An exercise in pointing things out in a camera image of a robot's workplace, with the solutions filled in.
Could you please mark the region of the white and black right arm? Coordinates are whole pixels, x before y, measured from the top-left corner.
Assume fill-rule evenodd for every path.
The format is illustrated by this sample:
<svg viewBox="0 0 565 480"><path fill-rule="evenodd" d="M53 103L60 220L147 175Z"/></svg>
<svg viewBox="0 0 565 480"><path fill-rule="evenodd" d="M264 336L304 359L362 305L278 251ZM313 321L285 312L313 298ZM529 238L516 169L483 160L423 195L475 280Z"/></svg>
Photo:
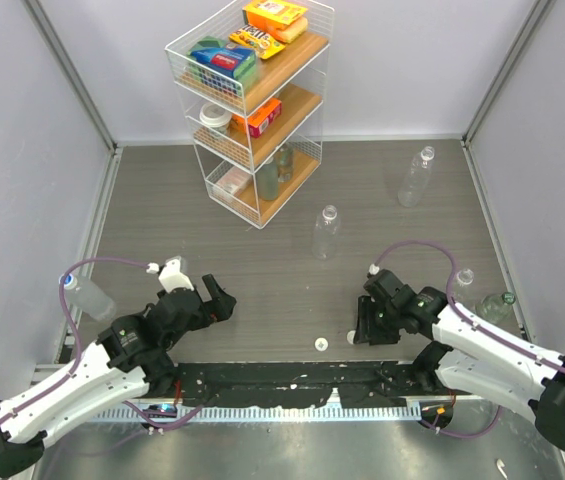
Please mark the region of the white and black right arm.
<svg viewBox="0 0 565 480"><path fill-rule="evenodd" d="M526 419L565 452L565 354L502 330L433 287L415 292L376 265L363 288L355 343L396 344L402 333L427 338L413 361L419 391L480 396Z"/></svg>

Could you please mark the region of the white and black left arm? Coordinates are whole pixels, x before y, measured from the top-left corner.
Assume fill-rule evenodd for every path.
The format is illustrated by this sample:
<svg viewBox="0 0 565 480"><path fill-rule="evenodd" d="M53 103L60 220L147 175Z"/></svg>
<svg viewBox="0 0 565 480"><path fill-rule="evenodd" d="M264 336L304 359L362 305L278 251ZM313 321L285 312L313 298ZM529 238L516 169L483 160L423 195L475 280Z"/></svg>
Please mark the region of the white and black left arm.
<svg viewBox="0 0 565 480"><path fill-rule="evenodd" d="M169 352L188 332L228 320L237 304L214 276L162 291L156 303L115 319L75 359L28 390L0 400L0 478L37 463L46 449L96 414L124 401L164 398L175 387Z"/></svg>

